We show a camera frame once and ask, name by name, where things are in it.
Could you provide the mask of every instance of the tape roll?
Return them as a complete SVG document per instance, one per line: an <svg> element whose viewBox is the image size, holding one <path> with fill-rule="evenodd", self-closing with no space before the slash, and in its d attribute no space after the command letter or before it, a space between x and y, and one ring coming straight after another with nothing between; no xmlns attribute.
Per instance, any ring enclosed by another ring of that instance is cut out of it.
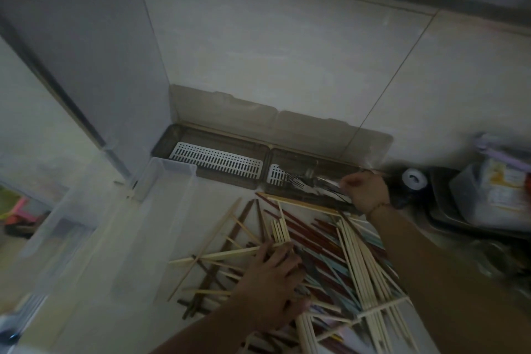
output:
<svg viewBox="0 0 531 354"><path fill-rule="evenodd" d="M428 186L426 175L415 168L409 168L403 172L402 182L411 190L422 190Z"/></svg>

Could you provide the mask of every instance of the wall tile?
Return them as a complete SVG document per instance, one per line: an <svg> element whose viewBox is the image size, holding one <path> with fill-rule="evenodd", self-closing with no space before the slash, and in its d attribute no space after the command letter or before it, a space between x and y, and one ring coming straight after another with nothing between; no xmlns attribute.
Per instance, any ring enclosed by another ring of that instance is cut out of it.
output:
<svg viewBox="0 0 531 354"><path fill-rule="evenodd" d="M394 136L389 163L459 169L476 157L470 140L477 132L529 140L530 95L531 37L442 14L363 127Z"/></svg>
<svg viewBox="0 0 531 354"><path fill-rule="evenodd" d="M358 0L146 0L171 83L359 126L431 16Z"/></svg>

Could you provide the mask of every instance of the white label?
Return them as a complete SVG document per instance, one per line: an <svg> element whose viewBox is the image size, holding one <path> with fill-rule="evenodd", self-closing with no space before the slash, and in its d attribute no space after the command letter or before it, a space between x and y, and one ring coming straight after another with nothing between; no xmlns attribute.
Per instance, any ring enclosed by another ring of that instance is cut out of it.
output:
<svg viewBox="0 0 531 354"><path fill-rule="evenodd" d="M514 170L511 168L505 168L503 171L503 180L516 187L524 186L527 174L525 172Z"/></svg>
<svg viewBox="0 0 531 354"><path fill-rule="evenodd" d="M488 202L504 209L522 211L526 208L526 194L522 189L493 185L488 192Z"/></svg>

